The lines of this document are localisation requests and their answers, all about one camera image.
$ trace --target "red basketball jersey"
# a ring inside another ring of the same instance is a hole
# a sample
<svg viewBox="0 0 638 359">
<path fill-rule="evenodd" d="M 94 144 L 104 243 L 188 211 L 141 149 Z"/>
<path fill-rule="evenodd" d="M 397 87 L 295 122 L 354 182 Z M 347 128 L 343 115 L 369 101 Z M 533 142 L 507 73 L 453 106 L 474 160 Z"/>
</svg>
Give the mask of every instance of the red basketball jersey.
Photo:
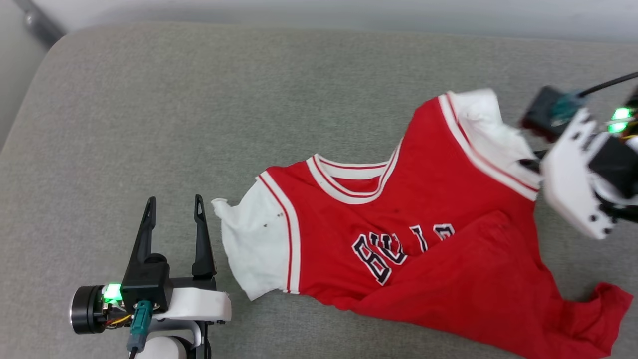
<svg viewBox="0 0 638 359">
<path fill-rule="evenodd" d="M 386 162 L 314 155 L 268 168 L 238 206 L 213 205 L 251 300 L 281 289 L 527 358 L 607 356 L 632 296 L 600 284 L 589 303 L 562 300 L 524 158 L 491 90 L 447 93 L 415 111 Z"/>
</svg>

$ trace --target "jersey armhole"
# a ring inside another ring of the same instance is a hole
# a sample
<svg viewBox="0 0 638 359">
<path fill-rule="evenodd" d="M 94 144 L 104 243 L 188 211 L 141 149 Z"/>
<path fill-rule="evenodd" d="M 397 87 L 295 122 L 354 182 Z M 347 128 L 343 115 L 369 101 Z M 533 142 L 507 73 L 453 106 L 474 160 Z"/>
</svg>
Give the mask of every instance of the jersey armhole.
<svg viewBox="0 0 638 359">
<path fill-rule="evenodd" d="M 273 178 L 257 177 L 237 206 L 214 199 L 221 239 L 233 276 L 250 300 L 281 289 L 299 293 L 299 224 L 294 207 Z"/>
<path fill-rule="evenodd" d="M 535 201 L 541 176 L 519 164 L 536 158 L 518 130 L 503 123 L 490 89 L 439 96 L 445 122 L 472 164 L 523 197 Z"/>
</svg>

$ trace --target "red stripe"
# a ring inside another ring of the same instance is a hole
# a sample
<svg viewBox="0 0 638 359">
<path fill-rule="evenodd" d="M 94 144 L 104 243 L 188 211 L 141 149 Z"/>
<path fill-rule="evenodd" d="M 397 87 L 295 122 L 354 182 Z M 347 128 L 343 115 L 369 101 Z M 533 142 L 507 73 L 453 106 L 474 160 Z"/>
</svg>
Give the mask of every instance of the red stripe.
<svg viewBox="0 0 638 359">
<path fill-rule="evenodd" d="M 337 167 L 337 168 L 343 168 L 343 169 L 375 169 L 375 168 L 381 168 L 383 166 L 386 166 L 387 164 L 380 164 L 380 165 L 374 165 L 374 166 L 344 166 L 344 165 L 338 165 L 338 164 L 334 164 L 332 162 L 328 162 L 322 158 L 319 159 L 319 161 L 327 164 L 327 165 L 331 165 L 333 167 Z"/>
<path fill-rule="evenodd" d="M 493 169 L 497 170 L 498 172 L 506 175 L 507 177 L 509 177 L 510 179 L 516 181 L 518 184 L 526 187 L 527 189 L 530 189 L 536 193 L 538 193 L 538 189 L 531 187 L 525 183 L 523 183 L 521 180 L 519 180 L 518 178 L 512 176 L 511 174 L 503 171 L 502 169 L 498 168 L 496 165 L 492 164 L 492 162 L 490 162 L 487 158 L 483 157 L 483 155 L 481 155 L 475 148 L 474 146 L 472 146 L 472 142 L 470 142 L 470 139 L 468 138 L 468 136 L 465 134 L 465 131 L 463 130 L 463 127 L 461 126 L 461 124 L 459 123 L 459 119 L 456 117 L 456 111 L 454 110 L 454 106 L 452 105 L 452 100 L 450 99 L 450 94 L 445 94 L 445 96 L 447 97 L 447 101 L 450 104 L 450 108 L 452 109 L 452 115 L 454 116 L 454 119 L 456 121 L 456 125 L 459 128 L 459 130 L 461 131 L 461 134 L 463 135 L 463 137 L 465 138 L 465 141 L 467 141 L 467 143 L 470 145 L 470 148 L 473 150 L 474 154 L 479 157 L 481 160 L 483 160 L 483 162 L 485 162 L 489 167 L 492 167 Z"/>
<path fill-rule="evenodd" d="M 288 283 L 286 284 L 286 287 L 288 288 L 288 292 L 290 293 L 290 274 L 292 271 L 292 232 L 290 230 L 290 219 L 288 217 L 288 211 L 286 211 L 286 208 L 283 206 L 283 204 L 281 203 L 281 201 L 279 200 L 275 192 L 273 192 L 272 188 L 268 186 L 268 183 L 266 183 L 266 181 L 263 179 L 261 174 L 259 175 L 259 178 L 262 181 L 262 183 L 266 186 L 266 188 L 268 188 L 268 190 L 271 191 L 272 196 L 275 197 L 275 199 L 277 200 L 277 203 L 279 203 L 279 205 L 283 209 L 283 213 L 286 215 L 286 223 L 288 224 Z"/>
<path fill-rule="evenodd" d="M 326 182 L 327 182 L 330 186 L 332 186 L 334 189 L 336 189 L 337 191 L 341 192 L 341 193 L 342 193 L 342 194 L 344 194 L 344 195 L 347 195 L 348 197 L 355 197 L 355 198 L 368 198 L 368 197 L 372 197 L 372 196 L 376 195 L 376 194 L 377 194 L 377 193 L 381 190 L 382 183 L 383 183 L 382 181 L 383 181 L 383 179 L 385 178 L 385 175 L 388 173 L 388 169 L 390 168 L 390 164 L 391 164 L 391 163 L 392 163 L 392 161 L 394 160 L 394 157 L 396 156 L 396 154 L 397 154 L 397 151 L 395 150 L 395 151 L 394 151 L 394 153 L 392 154 L 392 158 L 390 158 L 390 161 L 388 161 L 388 163 L 387 163 L 387 168 L 385 169 L 385 172 L 384 172 L 381 176 L 379 176 L 379 183 L 378 183 L 378 186 L 377 186 L 376 190 L 375 190 L 372 194 L 369 194 L 369 195 L 360 195 L 360 194 L 359 194 L 359 195 L 353 195 L 353 194 L 348 194 L 348 193 L 344 192 L 344 191 L 343 191 L 343 190 L 341 190 L 339 187 L 337 187 L 337 186 L 333 185 L 333 184 L 332 184 L 332 182 L 330 182 L 330 180 L 328 179 L 328 177 L 326 177 L 326 175 L 323 173 L 323 171 L 322 171 L 321 167 L 319 167 L 319 164 L 317 163 L 315 156 L 313 156 L 313 162 L 315 163 L 315 167 L 319 170 L 319 173 L 320 173 L 320 174 L 322 175 L 322 177 L 326 180 Z"/>
</svg>

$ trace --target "gray fabric cushion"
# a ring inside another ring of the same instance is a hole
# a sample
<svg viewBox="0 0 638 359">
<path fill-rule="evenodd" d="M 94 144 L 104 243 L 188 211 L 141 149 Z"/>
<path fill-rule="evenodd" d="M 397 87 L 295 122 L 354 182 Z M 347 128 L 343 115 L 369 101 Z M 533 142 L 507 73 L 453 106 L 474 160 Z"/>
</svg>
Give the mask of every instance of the gray fabric cushion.
<svg viewBox="0 0 638 359">
<path fill-rule="evenodd" d="M 195 194 L 237 203 L 266 167 L 316 152 L 385 160 L 413 110 L 446 90 L 494 88 L 514 124 L 540 86 L 583 88 L 637 65 L 635 45 L 441 34 L 150 23 L 67 36 L 38 71 L 0 154 L 0 356 L 126 357 L 126 330 L 75 335 L 68 304 L 78 286 L 122 278 L 149 196 L 158 199 L 153 248 L 174 276 L 187 275 Z M 630 86 L 594 96 L 591 110 L 609 117 Z M 218 358 L 514 357 L 310 297 L 269 293 L 250 303 L 207 211 L 219 289 L 233 304 L 233 320 L 211 328 Z M 542 199 L 537 223 L 566 298 L 585 299 L 600 281 L 638 294 L 636 225 L 589 240 Z M 637 308 L 614 358 L 638 351 Z"/>
</svg>

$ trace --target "black cable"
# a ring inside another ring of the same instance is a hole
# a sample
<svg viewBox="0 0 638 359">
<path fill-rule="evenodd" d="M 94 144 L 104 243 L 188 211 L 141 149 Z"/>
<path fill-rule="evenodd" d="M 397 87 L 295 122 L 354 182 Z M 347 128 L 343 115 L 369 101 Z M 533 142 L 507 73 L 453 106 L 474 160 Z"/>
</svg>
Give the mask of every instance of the black cable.
<svg viewBox="0 0 638 359">
<path fill-rule="evenodd" d="M 584 91 L 581 91 L 578 94 L 578 97 L 585 97 L 585 96 L 590 95 L 590 94 L 592 94 L 592 93 L 594 93 L 596 91 L 600 91 L 600 90 L 602 90 L 604 88 L 608 88 L 609 86 L 617 85 L 620 82 L 625 82 L 627 80 L 635 79 L 636 77 L 638 77 L 638 72 L 630 73 L 629 75 L 621 76 L 621 77 L 618 77 L 617 79 L 613 79 L 611 81 L 603 82 L 600 85 L 596 85 L 596 86 L 594 86 L 592 88 L 588 88 L 588 89 L 586 89 Z"/>
<path fill-rule="evenodd" d="M 206 341 L 205 341 L 205 345 L 206 345 L 206 358 L 205 359 L 211 359 L 212 358 L 212 348 L 211 348 L 211 342 L 208 340 L 208 337 L 206 337 Z"/>
</svg>

